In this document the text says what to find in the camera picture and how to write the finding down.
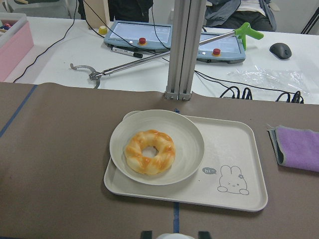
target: white marker pen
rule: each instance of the white marker pen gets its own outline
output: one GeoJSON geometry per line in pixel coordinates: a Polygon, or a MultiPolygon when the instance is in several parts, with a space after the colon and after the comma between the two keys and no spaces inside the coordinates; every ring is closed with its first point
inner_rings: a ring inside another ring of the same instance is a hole
{"type": "Polygon", "coordinates": [[[143,58],[143,54],[137,53],[137,52],[134,52],[134,51],[128,51],[128,50],[124,50],[124,49],[120,49],[120,48],[116,48],[116,47],[112,47],[112,51],[118,52],[118,53],[122,53],[122,54],[125,54],[125,55],[129,55],[129,56],[134,56],[134,57],[137,57],[137,58],[143,58]]]}

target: red button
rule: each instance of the red button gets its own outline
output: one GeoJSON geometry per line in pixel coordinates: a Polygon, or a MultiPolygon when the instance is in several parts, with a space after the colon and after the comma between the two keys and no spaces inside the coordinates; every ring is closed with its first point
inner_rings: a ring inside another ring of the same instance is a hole
{"type": "Polygon", "coordinates": [[[146,43],[146,39],[144,37],[141,37],[139,39],[139,44],[144,45],[146,43]]]}
{"type": "Polygon", "coordinates": [[[213,55],[214,55],[214,56],[219,56],[219,55],[220,55],[220,49],[215,48],[215,49],[213,50],[213,55]]]}

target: seated person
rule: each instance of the seated person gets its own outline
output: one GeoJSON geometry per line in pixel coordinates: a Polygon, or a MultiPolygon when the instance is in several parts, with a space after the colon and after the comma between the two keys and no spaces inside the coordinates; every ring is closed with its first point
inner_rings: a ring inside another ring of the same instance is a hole
{"type": "Polygon", "coordinates": [[[108,0],[110,20],[149,21],[153,0],[108,0]]]}
{"type": "Polygon", "coordinates": [[[276,21],[268,4],[271,0],[208,0],[206,26],[237,29],[248,22],[257,31],[275,31],[276,21]]]}

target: blue jacket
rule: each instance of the blue jacket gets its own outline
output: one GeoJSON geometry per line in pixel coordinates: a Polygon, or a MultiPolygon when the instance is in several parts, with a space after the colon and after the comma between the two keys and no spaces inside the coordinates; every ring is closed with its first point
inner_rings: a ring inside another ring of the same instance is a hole
{"type": "MultiPolygon", "coordinates": [[[[213,4],[208,7],[205,12],[207,25],[217,26],[223,24],[239,7],[241,0],[208,0],[213,4]]],[[[259,0],[260,7],[264,10],[266,17],[268,17],[270,24],[275,31],[276,21],[273,12],[270,10],[268,4],[271,0],[259,0]]]]}

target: bunny drawing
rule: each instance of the bunny drawing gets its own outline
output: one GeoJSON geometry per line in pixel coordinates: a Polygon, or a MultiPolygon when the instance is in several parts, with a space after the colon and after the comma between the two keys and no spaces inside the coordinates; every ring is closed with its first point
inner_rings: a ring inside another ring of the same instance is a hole
{"type": "Polygon", "coordinates": [[[223,165],[220,168],[221,177],[219,178],[219,192],[236,193],[242,195],[248,195],[247,183],[244,176],[241,174],[241,170],[237,166],[229,167],[223,165]]]}

